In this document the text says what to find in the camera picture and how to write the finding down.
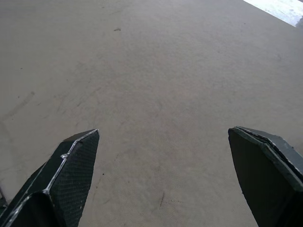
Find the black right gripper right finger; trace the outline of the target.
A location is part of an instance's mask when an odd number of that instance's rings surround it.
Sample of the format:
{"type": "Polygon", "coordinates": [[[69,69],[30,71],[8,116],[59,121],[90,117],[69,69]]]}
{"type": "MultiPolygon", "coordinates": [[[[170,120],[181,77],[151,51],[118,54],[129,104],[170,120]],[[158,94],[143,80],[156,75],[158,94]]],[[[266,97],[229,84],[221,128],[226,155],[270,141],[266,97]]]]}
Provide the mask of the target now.
{"type": "Polygon", "coordinates": [[[260,227],[303,225],[303,157],[282,137],[245,127],[228,130],[242,194],[260,227]]]}

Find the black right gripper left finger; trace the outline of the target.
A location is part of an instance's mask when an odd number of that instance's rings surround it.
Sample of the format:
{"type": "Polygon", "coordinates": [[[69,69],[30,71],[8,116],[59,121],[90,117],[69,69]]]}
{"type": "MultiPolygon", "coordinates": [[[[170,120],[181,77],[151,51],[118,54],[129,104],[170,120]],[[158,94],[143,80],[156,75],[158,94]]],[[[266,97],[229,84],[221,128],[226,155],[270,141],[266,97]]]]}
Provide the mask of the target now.
{"type": "Polygon", "coordinates": [[[92,129],[64,139],[0,214],[2,227],[77,227],[99,142],[92,129]]]}

